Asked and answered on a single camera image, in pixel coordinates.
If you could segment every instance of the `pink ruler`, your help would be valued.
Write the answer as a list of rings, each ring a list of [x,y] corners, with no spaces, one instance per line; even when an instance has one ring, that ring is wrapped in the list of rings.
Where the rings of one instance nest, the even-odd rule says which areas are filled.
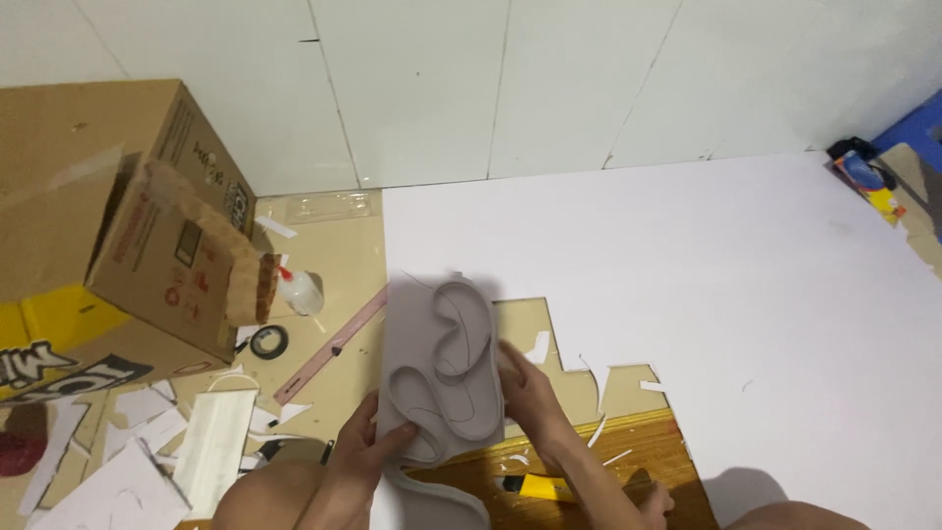
[[[363,329],[363,326],[365,326],[376,313],[380,312],[380,309],[385,305],[386,286],[382,286],[382,289],[380,289],[365,306],[361,307],[360,310],[353,315],[353,318],[347,321],[339,331],[334,333],[333,337],[325,342],[324,345],[317,350],[317,353],[307,359],[307,362],[275,392],[275,401],[282,406],[291,401],[291,398],[293,398],[299,390],[303,389],[304,385],[307,385],[308,381],[314,378],[329,360],[340,355],[341,350],[347,345],[347,342],[349,342],[358,331]]]

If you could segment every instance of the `tile grout line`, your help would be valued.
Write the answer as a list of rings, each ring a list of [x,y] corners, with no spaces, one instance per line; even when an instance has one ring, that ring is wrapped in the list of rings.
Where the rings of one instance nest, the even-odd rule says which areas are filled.
[[[347,146],[347,155],[350,157],[350,167],[353,168],[353,178],[356,179],[357,189],[363,190],[363,183],[360,182],[360,172],[356,169],[356,159],[353,157],[353,148],[350,146],[350,139],[347,134],[347,124],[344,123],[344,115],[340,111],[340,100],[337,99],[337,89],[333,85],[331,66],[327,62],[327,52],[324,51],[324,39],[320,34],[320,30],[317,29],[317,16],[314,14],[314,6],[311,5],[311,0],[307,0],[305,3],[307,4],[308,12],[311,13],[311,25],[314,27],[315,34],[317,34],[317,46],[320,48],[320,57],[324,60],[324,72],[327,74],[327,84],[331,87],[333,106],[337,109],[337,119],[340,120],[340,132],[344,135],[344,145]]]
[[[102,47],[105,48],[105,51],[108,52],[112,59],[114,59],[115,64],[118,65],[118,69],[121,70],[121,73],[124,74],[124,77],[133,79],[127,70],[124,69],[124,65],[121,64],[121,62],[118,60],[118,56],[116,56],[115,53],[111,51],[111,47],[108,46],[107,42],[105,42],[105,38],[102,37],[102,34],[98,32],[98,28],[95,27],[95,24],[92,23],[89,16],[85,13],[85,10],[82,9],[82,6],[78,4],[78,0],[72,0],[72,5],[75,6],[75,9],[78,10],[78,14],[82,15],[82,18],[85,19],[86,23],[88,23],[92,33],[95,34],[95,38],[98,39],[98,42],[100,42]]]
[[[638,99],[642,96],[644,87],[647,86],[647,80],[651,76],[651,72],[654,71],[654,65],[658,63],[658,58],[660,58],[660,52],[664,49],[664,44],[667,42],[667,38],[670,37],[671,31],[674,29],[674,22],[677,20],[677,14],[680,13],[680,9],[684,7],[684,0],[680,0],[680,3],[677,4],[677,9],[674,10],[674,16],[671,17],[671,21],[667,24],[667,30],[664,31],[664,38],[660,40],[660,46],[655,52],[654,57],[651,59],[651,64],[648,65],[648,70],[644,73],[644,79],[642,79],[642,85],[638,87],[638,91],[635,93],[635,99],[631,102],[631,107],[628,108],[628,113],[625,116],[625,120],[622,122],[622,127],[618,129],[618,134],[615,135],[615,142],[611,145],[609,149],[609,154],[605,157],[605,161],[602,162],[601,169],[607,169],[605,166],[611,161],[612,153],[615,151],[615,146],[618,145],[618,139],[622,137],[622,131],[625,130],[625,125],[628,124],[628,118],[631,118],[631,114],[635,111],[635,106],[638,104]]]
[[[487,150],[487,172],[484,180],[491,178],[491,162],[494,159],[494,137],[497,132],[497,110],[500,108],[500,87],[504,82],[504,62],[507,60],[507,35],[511,29],[513,0],[507,0],[507,20],[504,22],[504,45],[500,52],[500,73],[497,75],[497,97],[494,98],[494,122],[491,125],[491,145]]]

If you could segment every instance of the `person's hand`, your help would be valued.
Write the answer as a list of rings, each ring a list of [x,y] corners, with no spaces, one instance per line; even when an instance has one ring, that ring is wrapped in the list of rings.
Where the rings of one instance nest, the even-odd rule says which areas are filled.
[[[368,521],[383,463],[418,434],[418,427],[406,422],[376,440],[376,424],[371,419],[379,404],[379,393],[370,392],[340,429],[327,476],[299,528],[333,530]]]
[[[520,425],[547,468],[558,472],[557,452],[584,444],[562,412],[546,374],[508,341],[501,340],[499,346],[512,365],[512,369],[498,368],[505,412]]]

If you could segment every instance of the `glue bottle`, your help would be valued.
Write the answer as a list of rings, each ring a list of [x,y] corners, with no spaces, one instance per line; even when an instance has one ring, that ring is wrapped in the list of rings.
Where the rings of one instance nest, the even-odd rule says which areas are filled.
[[[278,294],[294,312],[303,317],[315,315],[324,307],[324,295],[320,293],[311,276],[306,273],[293,274],[285,267],[278,267]]]

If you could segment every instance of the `roll of black tape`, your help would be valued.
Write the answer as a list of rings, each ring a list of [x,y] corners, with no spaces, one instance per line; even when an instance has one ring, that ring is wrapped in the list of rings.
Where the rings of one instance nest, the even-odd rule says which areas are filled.
[[[266,341],[266,339],[271,336],[278,337],[278,342],[274,347],[264,346],[263,341]],[[288,332],[279,325],[267,325],[252,335],[252,338],[249,340],[249,349],[251,349],[252,353],[258,358],[272,360],[288,349]]]

